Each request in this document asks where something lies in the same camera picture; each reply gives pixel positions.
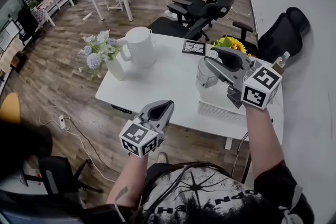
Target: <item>hydrangea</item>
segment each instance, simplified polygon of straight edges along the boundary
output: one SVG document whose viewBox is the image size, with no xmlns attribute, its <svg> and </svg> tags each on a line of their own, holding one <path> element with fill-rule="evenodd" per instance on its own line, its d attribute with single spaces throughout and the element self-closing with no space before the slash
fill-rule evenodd
<svg viewBox="0 0 336 224">
<path fill-rule="evenodd" d="M 110 35 L 110 30 L 101 31 L 97 36 L 98 44 L 102 44 L 104 40 L 107 40 L 109 38 L 109 35 Z"/>
<path fill-rule="evenodd" d="M 94 35 L 91 35 L 90 37 L 83 37 L 83 40 L 86 42 L 86 43 L 90 43 L 90 42 L 94 42 L 96 39 L 96 37 Z"/>
<path fill-rule="evenodd" d="M 90 69 L 97 69 L 100 67 L 102 62 L 101 57 L 98 54 L 90 54 L 86 59 L 86 63 L 88 64 Z"/>
<path fill-rule="evenodd" d="M 90 55 L 92 53 L 92 48 L 90 46 L 85 46 L 84 47 L 84 53 L 85 55 Z"/>
<path fill-rule="evenodd" d="M 115 39 L 115 38 L 109 38 L 108 40 L 107 40 L 107 44 L 108 45 L 111 45 L 111 46 L 114 46 L 114 45 L 116 45 L 118 42 L 117 42 L 117 40 Z"/>
</svg>

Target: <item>white vase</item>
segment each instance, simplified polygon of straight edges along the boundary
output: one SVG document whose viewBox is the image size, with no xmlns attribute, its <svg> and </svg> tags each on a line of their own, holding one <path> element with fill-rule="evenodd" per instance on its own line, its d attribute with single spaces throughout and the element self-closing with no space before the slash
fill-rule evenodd
<svg viewBox="0 0 336 224">
<path fill-rule="evenodd" d="M 105 60 L 106 66 L 109 69 L 109 72 L 118 80 L 123 80 L 125 77 L 124 70 L 120 62 L 114 58 L 113 60 Z"/>
</svg>

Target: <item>blue flower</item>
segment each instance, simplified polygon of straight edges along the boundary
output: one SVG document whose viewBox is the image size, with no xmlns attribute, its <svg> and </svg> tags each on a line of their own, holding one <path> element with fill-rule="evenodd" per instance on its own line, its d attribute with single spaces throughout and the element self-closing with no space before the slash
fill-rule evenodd
<svg viewBox="0 0 336 224">
<path fill-rule="evenodd" d="M 114 45 L 116 45 L 118 42 L 117 42 L 117 40 L 114 39 L 114 38 L 109 38 L 109 39 L 107 40 L 107 43 L 108 43 L 108 45 L 114 46 Z"/>
<path fill-rule="evenodd" d="M 97 69 L 100 67 L 102 62 L 101 57 L 98 54 L 90 54 L 86 59 L 86 63 L 88 64 L 90 69 Z"/>
<path fill-rule="evenodd" d="M 85 46 L 84 53 L 85 55 L 90 55 L 92 53 L 92 48 L 90 46 Z"/>
<path fill-rule="evenodd" d="M 109 38 L 110 30 L 101 31 L 97 36 L 98 44 L 103 44 L 105 40 Z"/>
</svg>

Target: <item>yellow flower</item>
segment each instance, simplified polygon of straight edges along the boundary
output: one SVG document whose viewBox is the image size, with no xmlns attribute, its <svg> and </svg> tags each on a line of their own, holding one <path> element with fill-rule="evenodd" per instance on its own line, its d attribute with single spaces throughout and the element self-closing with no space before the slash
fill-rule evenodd
<svg viewBox="0 0 336 224">
<path fill-rule="evenodd" d="M 246 51 L 243 43 L 241 43 L 238 39 L 235 39 L 233 37 L 228 37 L 228 38 L 232 43 L 231 49 L 240 50 L 242 53 L 246 54 L 247 51 Z"/>
</svg>

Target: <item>plastic bottle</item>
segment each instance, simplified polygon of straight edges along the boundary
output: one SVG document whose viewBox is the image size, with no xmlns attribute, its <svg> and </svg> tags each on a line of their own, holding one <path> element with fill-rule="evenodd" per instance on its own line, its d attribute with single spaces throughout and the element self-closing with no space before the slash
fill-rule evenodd
<svg viewBox="0 0 336 224">
<path fill-rule="evenodd" d="M 278 57 L 275 63 L 277 63 L 281 68 L 284 68 L 286 65 L 286 60 L 289 58 L 289 56 L 289 52 L 286 51 L 281 57 Z"/>
</svg>

